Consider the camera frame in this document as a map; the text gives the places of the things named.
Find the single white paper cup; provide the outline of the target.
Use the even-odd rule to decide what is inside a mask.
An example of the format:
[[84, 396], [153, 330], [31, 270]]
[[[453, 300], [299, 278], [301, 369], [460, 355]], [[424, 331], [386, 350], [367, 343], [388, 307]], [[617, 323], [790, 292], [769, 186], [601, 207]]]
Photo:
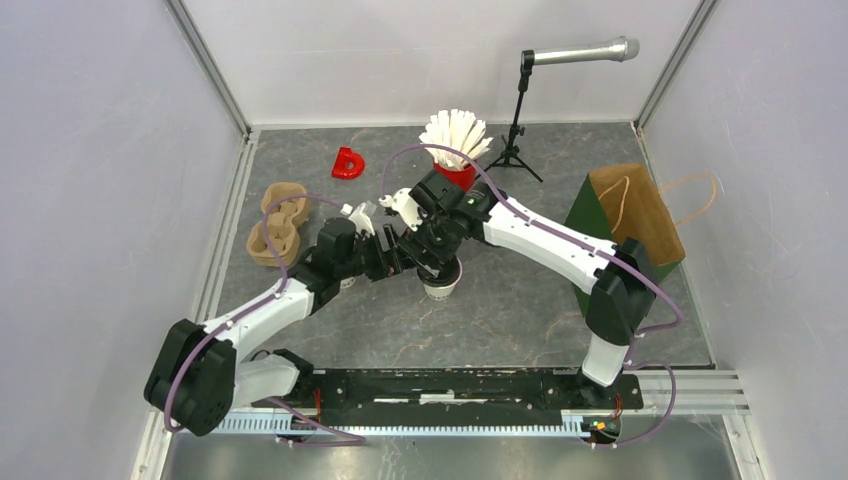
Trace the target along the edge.
[[463, 266], [462, 262], [459, 261], [457, 265], [456, 274], [450, 280], [422, 281], [425, 293], [432, 300], [445, 301], [450, 297], [450, 295], [454, 291], [456, 285], [462, 278], [462, 275]]

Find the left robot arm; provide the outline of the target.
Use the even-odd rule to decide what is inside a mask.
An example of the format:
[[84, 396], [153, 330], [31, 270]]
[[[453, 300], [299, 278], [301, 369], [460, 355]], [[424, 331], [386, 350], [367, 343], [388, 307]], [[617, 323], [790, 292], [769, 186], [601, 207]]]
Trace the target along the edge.
[[390, 224], [369, 235], [335, 217], [319, 230], [281, 278], [262, 295], [207, 324], [182, 319], [168, 330], [143, 390], [163, 415], [164, 427], [203, 436], [238, 402], [278, 396], [290, 407], [306, 405], [313, 379], [286, 358], [245, 363], [245, 356], [287, 326], [328, 304], [343, 280], [380, 281], [414, 267], [403, 247], [414, 232]]

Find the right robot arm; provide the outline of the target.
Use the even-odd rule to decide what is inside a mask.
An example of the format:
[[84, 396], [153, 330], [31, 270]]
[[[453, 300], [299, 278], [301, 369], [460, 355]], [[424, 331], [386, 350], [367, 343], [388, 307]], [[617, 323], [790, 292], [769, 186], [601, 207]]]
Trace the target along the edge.
[[475, 239], [529, 258], [588, 295], [584, 319], [591, 339], [578, 396], [591, 408], [617, 396], [637, 329], [658, 296], [653, 265], [639, 241], [616, 244], [572, 230], [527, 209], [487, 176], [463, 190], [432, 170], [379, 202], [406, 224], [398, 246], [422, 269], [452, 262], [461, 243]]

